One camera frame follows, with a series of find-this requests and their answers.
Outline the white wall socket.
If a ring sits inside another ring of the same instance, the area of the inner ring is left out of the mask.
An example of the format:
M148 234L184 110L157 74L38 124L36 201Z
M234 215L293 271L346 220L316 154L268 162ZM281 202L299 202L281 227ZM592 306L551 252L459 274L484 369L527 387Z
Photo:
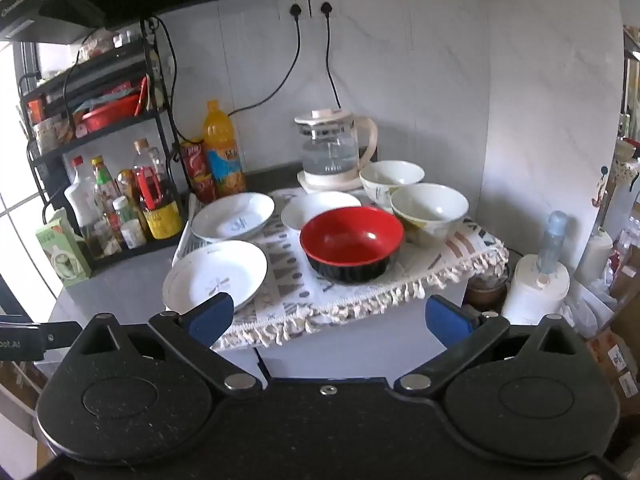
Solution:
M277 0L279 18L281 21L287 21L292 18L290 10L294 4L297 4L302 9L299 17L301 21L322 18L321 7L323 3L329 3L332 6L331 18L340 14L340 2L338 0Z

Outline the white vinegar bottle red cap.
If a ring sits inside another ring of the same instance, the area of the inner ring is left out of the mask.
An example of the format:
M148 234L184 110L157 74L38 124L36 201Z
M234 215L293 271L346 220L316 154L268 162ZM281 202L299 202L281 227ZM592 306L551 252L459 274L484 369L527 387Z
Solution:
M75 177L64 191L66 200L72 206L80 234L84 238L89 252L95 259L105 256L103 216L89 190L87 176L84 171L84 159L76 156L72 160Z

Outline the small white jar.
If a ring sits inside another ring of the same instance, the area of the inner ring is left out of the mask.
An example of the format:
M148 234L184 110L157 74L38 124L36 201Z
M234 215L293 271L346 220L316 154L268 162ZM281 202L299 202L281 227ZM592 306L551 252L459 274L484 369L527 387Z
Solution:
M120 226L120 232L128 249L142 247L146 244L146 237L138 219L131 219Z

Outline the paper towel roll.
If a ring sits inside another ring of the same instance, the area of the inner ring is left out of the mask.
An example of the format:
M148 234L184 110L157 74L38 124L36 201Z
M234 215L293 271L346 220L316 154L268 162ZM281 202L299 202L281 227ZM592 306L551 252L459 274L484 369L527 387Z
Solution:
M512 325L537 325L547 314L558 314L570 290L570 274L557 263L550 274L537 269L537 256L526 255L515 267L501 315Z

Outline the glass electric kettle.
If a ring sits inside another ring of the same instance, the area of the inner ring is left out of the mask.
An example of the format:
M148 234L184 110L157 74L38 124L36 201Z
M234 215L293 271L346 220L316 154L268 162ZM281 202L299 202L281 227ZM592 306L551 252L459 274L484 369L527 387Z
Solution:
M378 148L376 123L348 110L312 110L294 122L303 138L302 165L307 176L357 177Z

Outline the black metal kitchen rack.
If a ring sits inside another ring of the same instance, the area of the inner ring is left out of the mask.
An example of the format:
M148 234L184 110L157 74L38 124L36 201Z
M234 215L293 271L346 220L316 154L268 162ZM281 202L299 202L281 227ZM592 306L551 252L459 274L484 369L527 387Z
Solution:
M37 148L34 124L26 125L26 157L44 206L68 205L64 190L70 178L63 168L65 154L152 120L160 136L168 183L179 211L186 211L186 196L178 190L171 169L173 162L181 160L181 134L172 114L172 95L158 48L157 33L165 29L157 16L142 20L140 37L129 44L76 63L37 88L18 94L23 114L29 114L29 104L35 103L44 119L59 117L63 124L62 144L45 153Z

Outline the white ceramic bowl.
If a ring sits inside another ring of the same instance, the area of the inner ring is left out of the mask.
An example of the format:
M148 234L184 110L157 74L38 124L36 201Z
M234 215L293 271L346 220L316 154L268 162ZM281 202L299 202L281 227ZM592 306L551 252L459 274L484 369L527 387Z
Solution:
M421 247L443 243L469 212L469 201L462 193L436 183L398 188L390 196L390 206L407 240Z

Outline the orange juice bottle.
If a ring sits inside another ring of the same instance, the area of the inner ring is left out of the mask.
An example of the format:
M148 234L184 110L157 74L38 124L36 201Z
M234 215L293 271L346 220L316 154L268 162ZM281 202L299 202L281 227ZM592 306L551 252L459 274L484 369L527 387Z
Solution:
M233 124L217 100L207 102L203 124L203 143L219 196L246 191L238 144Z

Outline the red and black bowl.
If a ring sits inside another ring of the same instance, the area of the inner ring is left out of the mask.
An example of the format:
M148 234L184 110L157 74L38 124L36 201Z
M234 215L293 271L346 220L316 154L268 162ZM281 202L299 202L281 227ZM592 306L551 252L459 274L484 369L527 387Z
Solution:
M330 282L364 284L395 262L405 230L388 212L344 207L319 214L299 233L299 244L318 275Z

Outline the red plastic basin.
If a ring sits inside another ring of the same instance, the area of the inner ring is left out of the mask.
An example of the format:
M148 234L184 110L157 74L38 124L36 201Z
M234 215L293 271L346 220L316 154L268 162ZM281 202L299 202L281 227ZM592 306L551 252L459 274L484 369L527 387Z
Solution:
M119 122L120 120L136 116L140 96L130 94L122 99L99 106L92 112L81 117L81 125L88 133L93 133Z

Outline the dark soy sauce bottle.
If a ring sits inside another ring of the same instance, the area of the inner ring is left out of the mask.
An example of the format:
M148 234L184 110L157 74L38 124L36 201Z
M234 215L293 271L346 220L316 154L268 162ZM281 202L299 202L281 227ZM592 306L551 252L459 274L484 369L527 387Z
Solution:
M182 230L182 217L174 190L163 162L152 155L149 142L139 139L134 142L134 177L140 197L138 203L145 216L151 234L156 240L167 240Z

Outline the cream kettle base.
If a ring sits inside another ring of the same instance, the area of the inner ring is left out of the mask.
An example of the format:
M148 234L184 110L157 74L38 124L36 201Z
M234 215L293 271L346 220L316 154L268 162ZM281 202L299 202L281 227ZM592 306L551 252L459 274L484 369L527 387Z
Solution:
M300 170L297 181L306 193L320 193L326 191L349 192L362 187L356 169L340 172L339 174L310 174Z

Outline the white patterned bowl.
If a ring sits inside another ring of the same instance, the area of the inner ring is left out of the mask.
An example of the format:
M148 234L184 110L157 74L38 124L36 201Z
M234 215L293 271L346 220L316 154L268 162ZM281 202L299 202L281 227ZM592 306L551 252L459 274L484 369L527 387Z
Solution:
M370 162L359 173L369 200L382 208L390 208L390 196L398 188L420 183L424 176L425 172L419 165L404 160Z

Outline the green carton box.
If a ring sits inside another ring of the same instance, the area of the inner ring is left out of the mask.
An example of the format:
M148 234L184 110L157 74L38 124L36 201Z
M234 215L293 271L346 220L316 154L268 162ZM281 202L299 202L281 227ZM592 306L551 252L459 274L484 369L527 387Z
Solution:
M65 209L57 209L52 218L36 232L36 237L64 287L91 278L91 268L68 222Z

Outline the white bakery plate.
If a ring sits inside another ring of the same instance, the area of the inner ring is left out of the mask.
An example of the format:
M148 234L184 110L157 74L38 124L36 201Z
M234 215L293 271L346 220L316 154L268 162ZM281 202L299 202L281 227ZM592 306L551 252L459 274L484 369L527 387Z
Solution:
M293 198L281 212L282 223L299 232L304 225L319 214L345 207L359 207L360 200L348 193L326 191Z

